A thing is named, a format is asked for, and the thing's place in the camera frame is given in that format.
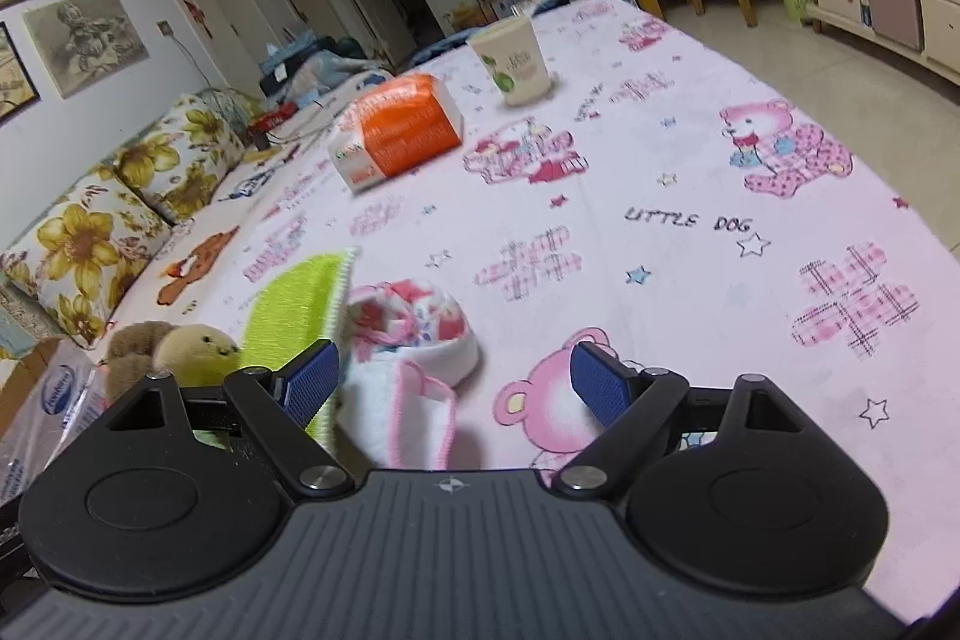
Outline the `white pink baby socks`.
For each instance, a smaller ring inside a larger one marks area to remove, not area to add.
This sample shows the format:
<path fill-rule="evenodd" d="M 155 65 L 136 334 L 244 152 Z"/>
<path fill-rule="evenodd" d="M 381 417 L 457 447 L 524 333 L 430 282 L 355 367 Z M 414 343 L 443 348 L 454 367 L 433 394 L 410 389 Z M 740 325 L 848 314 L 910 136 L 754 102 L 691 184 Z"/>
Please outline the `white pink baby socks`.
<path fill-rule="evenodd" d="M 377 468 L 444 470 L 455 387 L 480 344 L 451 294 L 425 280 L 361 286 L 347 308 L 348 359 L 337 424 Z"/>

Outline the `brown plush bear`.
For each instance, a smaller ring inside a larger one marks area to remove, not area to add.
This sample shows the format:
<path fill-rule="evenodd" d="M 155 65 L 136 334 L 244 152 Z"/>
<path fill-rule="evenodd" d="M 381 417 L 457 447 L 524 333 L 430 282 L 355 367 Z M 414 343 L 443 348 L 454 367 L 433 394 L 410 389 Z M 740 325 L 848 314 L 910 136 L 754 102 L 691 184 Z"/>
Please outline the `brown plush bear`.
<path fill-rule="evenodd" d="M 149 372 L 169 372 L 181 386 L 217 386 L 239 369 L 240 358 L 239 346 L 213 326 L 133 323 L 107 345 L 104 394 L 116 403 Z"/>

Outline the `lime green sponge cloth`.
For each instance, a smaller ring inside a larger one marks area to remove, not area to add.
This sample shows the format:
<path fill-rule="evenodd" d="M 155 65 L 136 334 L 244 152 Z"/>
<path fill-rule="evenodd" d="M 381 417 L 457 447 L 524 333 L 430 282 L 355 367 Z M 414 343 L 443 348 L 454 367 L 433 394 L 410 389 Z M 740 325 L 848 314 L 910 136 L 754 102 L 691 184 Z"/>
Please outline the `lime green sponge cloth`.
<path fill-rule="evenodd" d="M 358 248 L 347 247 L 291 257 L 258 280 L 239 266 L 218 275 L 197 320 L 226 333 L 239 353 L 200 388 L 220 388 L 229 372 L 249 365 L 280 369 L 318 339 L 342 346 L 358 255 Z"/>

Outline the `brown cardboard box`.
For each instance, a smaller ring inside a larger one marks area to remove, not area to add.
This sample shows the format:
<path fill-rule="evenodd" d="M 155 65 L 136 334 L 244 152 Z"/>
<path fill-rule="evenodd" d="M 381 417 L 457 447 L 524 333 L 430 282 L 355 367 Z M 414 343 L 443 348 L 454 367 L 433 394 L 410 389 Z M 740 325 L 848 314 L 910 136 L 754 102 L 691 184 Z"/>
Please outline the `brown cardboard box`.
<path fill-rule="evenodd" d="M 2 502 L 28 489 L 106 409 L 106 374 L 71 339 L 43 339 L 2 386 Z"/>

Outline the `sofa with cartoon cover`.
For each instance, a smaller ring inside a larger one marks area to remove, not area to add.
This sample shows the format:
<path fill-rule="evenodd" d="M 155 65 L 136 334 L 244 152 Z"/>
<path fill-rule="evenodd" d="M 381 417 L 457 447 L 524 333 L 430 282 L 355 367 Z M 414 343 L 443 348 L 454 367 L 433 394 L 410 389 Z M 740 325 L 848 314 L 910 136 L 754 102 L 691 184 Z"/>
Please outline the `sofa with cartoon cover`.
<path fill-rule="evenodd" d="M 3 281 L 91 359 L 137 321 L 210 321 L 239 338 L 281 271 L 352 248 L 358 220 L 327 140 L 386 78 L 365 71 L 325 92 L 265 152 L 241 143 L 212 96 L 182 96 L 3 250 Z"/>

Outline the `pink cartoon tablecloth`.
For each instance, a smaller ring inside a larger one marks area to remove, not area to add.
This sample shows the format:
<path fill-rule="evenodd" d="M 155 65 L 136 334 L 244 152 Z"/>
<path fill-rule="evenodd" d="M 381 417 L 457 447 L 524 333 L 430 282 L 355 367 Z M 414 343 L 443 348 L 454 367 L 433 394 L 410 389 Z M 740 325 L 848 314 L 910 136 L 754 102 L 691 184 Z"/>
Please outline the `pink cartoon tablecloth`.
<path fill-rule="evenodd" d="M 958 265 L 828 131 L 619 0 L 535 19 L 553 91 L 509 107 L 477 55 L 434 60 L 464 140 L 353 193 L 352 294 L 425 280 L 466 312 L 449 468 L 555 473 L 597 435 L 590 341 L 697 385 L 758 372 L 872 477 L 869 587 L 907 619 L 958 581 Z"/>

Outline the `middle yellow floral cushion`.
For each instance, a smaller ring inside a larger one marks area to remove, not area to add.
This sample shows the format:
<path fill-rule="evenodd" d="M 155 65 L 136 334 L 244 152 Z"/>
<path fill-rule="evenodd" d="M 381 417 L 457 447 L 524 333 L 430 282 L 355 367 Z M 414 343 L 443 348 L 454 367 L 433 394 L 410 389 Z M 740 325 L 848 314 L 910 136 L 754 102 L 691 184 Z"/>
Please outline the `middle yellow floral cushion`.
<path fill-rule="evenodd" d="M 2 273 L 78 346 L 93 349 L 169 236 L 155 209 L 98 166 L 2 253 Z"/>

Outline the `yellow floral cushion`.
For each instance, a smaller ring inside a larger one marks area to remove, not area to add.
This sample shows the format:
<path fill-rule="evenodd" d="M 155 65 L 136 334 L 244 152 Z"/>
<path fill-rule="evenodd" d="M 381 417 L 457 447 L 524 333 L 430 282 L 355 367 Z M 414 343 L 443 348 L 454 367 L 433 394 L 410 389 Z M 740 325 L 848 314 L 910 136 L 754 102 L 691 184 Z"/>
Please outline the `yellow floral cushion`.
<path fill-rule="evenodd" d="M 2 273 L 78 346 L 93 349 L 169 236 L 155 209 L 98 166 L 2 253 Z"/>
<path fill-rule="evenodd" d="M 241 138 L 223 113 L 202 96 L 184 94 L 117 149 L 112 165 L 149 208 L 168 223 L 181 224 L 212 201 L 243 152 Z"/>

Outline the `far yellow floral cushion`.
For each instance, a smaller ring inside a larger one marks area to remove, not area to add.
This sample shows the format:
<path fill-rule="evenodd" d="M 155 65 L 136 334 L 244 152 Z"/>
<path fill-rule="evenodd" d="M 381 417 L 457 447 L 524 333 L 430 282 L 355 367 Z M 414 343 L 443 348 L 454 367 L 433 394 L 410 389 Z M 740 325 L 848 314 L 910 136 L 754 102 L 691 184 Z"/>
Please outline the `far yellow floral cushion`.
<path fill-rule="evenodd" d="M 181 224 L 212 201 L 243 152 L 241 138 L 223 113 L 202 96 L 184 94 L 117 149 L 112 165 L 149 208 L 168 223 Z"/>

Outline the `orange white tissue pack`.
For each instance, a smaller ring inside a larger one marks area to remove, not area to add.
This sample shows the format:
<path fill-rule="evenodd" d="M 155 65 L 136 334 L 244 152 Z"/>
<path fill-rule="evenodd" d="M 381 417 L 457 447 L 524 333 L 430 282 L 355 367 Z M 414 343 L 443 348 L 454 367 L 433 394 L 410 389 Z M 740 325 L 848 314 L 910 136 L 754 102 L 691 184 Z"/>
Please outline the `orange white tissue pack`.
<path fill-rule="evenodd" d="M 335 120 L 329 158 L 353 193 L 370 190 L 462 145 L 464 117 L 443 81 L 397 76 L 353 99 Z"/>

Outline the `white paper cup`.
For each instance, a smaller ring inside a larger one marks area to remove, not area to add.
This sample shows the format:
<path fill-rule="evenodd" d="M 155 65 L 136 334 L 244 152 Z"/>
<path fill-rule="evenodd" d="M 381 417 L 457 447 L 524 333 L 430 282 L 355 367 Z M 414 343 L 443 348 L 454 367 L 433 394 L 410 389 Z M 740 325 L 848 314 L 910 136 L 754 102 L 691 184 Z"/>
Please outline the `white paper cup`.
<path fill-rule="evenodd" d="M 474 32 L 467 44 L 480 58 L 506 106 L 523 106 L 547 96 L 551 76 L 532 19 L 501 19 Z"/>

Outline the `framed bird picture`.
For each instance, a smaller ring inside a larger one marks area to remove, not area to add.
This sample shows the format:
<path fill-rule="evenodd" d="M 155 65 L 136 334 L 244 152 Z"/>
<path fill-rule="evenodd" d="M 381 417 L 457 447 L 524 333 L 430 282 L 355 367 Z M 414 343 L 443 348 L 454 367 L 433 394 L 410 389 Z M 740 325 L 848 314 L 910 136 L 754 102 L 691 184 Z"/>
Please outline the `framed bird picture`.
<path fill-rule="evenodd" d="M 41 97 L 13 44 L 7 25 L 0 23 L 0 120 L 39 103 Z"/>

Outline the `framed sketch picture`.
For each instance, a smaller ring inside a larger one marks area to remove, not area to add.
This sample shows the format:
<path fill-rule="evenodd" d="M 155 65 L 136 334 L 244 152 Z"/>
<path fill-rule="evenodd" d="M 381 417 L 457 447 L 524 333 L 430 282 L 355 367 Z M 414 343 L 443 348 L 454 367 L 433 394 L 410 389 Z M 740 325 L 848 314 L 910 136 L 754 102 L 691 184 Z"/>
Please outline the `framed sketch picture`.
<path fill-rule="evenodd" d="M 25 25 L 64 99 L 149 57 L 121 0 L 60 0 L 28 11 Z"/>

